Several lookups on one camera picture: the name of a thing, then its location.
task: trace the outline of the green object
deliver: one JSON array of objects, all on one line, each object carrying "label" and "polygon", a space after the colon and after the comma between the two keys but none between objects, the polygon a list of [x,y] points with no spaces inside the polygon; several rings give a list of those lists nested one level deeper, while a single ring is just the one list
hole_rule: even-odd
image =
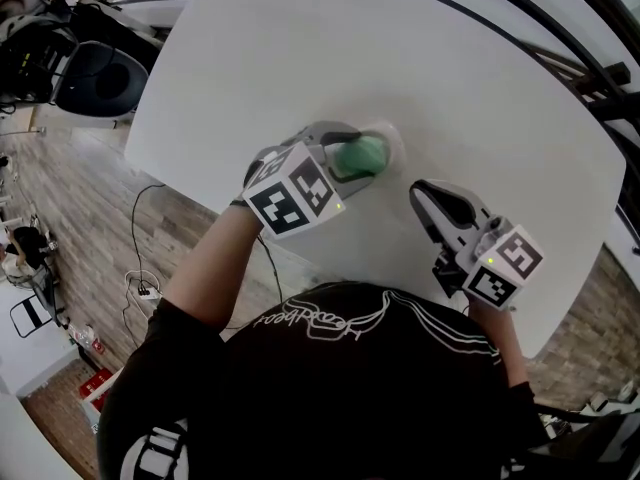
[{"label": "green object", "polygon": [[364,135],[345,142],[335,152],[335,164],[341,176],[380,174],[387,167],[389,152],[384,140]]}]

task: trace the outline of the marker cube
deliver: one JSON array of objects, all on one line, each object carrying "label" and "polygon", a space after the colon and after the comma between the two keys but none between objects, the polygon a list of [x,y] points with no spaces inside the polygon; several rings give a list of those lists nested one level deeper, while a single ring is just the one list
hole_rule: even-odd
[{"label": "marker cube", "polygon": [[243,198],[275,238],[310,229],[345,209],[302,142],[273,158],[267,157]]},{"label": "marker cube", "polygon": [[509,307],[543,261],[540,246],[522,226],[516,226],[478,259],[462,288],[503,310]]}]

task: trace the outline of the desk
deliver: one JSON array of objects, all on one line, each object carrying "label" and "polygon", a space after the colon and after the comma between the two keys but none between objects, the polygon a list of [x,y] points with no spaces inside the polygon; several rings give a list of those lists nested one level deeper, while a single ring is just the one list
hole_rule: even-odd
[{"label": "desk", "polygon": [[468,187],[546,252],[515,300],[534,356],[591,269],[624,174],[585,107],[510,41],[435,0],[191,0],[126,157],[220,212],[256,151],[318,119],[388,120],[408,163],[339,217],[279,243],[345,278],[447,303],[408,189],[419,178]]}]

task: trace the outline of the white wall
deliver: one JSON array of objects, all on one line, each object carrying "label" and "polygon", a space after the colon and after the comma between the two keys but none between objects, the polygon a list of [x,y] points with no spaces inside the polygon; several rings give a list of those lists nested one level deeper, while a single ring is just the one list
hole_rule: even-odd
[{"label": "white wall", "polygon": [[9,310],[33,292],[0,283],[0,378],[9,393],[26,396],[78,357],[67,333],[49,323],[20,338]]},{"label": "white wall", "polygon": [[0,478],[79,480],[15,396],[0,393]]}]

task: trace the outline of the black cable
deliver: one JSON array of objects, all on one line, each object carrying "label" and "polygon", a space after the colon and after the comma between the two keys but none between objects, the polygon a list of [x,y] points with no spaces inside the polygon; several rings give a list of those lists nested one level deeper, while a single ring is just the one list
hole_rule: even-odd
[{"label": "black cable", "polygon": [[[6,109],[11,107],[11,112],[8,112]],[[8,116],[12,116],[16,112],[16,104],[15,103],[0,103],[0,112],[6,114]]]},{"label": "black cable", "polygon": [[267,244],[264,243],[264,240],[260,235],[258,235],[258,242],[260,242],[262,244],[262,247],[264,247],[264,251],[267,253],[267,257],[269,258],[269,261],[271,262],[271,266],[273,267],[273,277],[276,278],[276,284],[278,285],[278,295],[280,296],[280,304],[282,304],[283,302],[282,288],[280,287],[280,278],[278,277],[278,269],[276,269],[276,264],[273,262],[273,258],[271,257],[271,251],[269,251]]},{"label": "black cable", "polygon": [[138,256],[138,272],[139,272],[139,280],[138,280],[138,284],[142,284],[143,279],[142,279],[142,257],[140,256],[140,250],[138,249],[138,242],[136,241],[136,233],[135,233],[135,219],[136,219],[136,206],[138,206],[138,201],[140,200],[140,196],[142,194],[144,194],[147,190],[149,190],[150,188],[162,188],[165,187],[166,185],[164,183],[161,184],[155,184],[155,185],[149,185],[148,187],[143,188],[140,192],[138,192],[138,196],[136,197],[136,201],[133,203],[133,210],[131,211],[131,237],[133,238],[133,245],[136,249],[136,256]]},{"label": "black cable", "polygon": [[144,286],[145,284],[148,284],[152,288],[158,289],[156,285],[154,285],[151,281],[147,281],[146,279],[143,279],[142,281],[140,281],[139,284],[141,284],[142,286]]},{"label": "black cable", "polygon": [[133,344],[135,345],[135,347],[138,348],[139,345],[136,342],[136,339],[133,337],[133,332],[131,332],[131,329],[129,328],[129,324],[127,324],[127,317],[125,315],[125,312],[127,311],[127,309],[131,307],[131,301],[129,300],[129,289],[131,288],[131,280],[132,278],[130,277],[129,284],[127,285],[127,291],[124,294],[125,298],[127,299],[127,305],[122,308],[122,321],[124,322],[124,326],[127,329],[127,331],[129,331],[129,336],[131,337],[131,341],[133,341]]}]

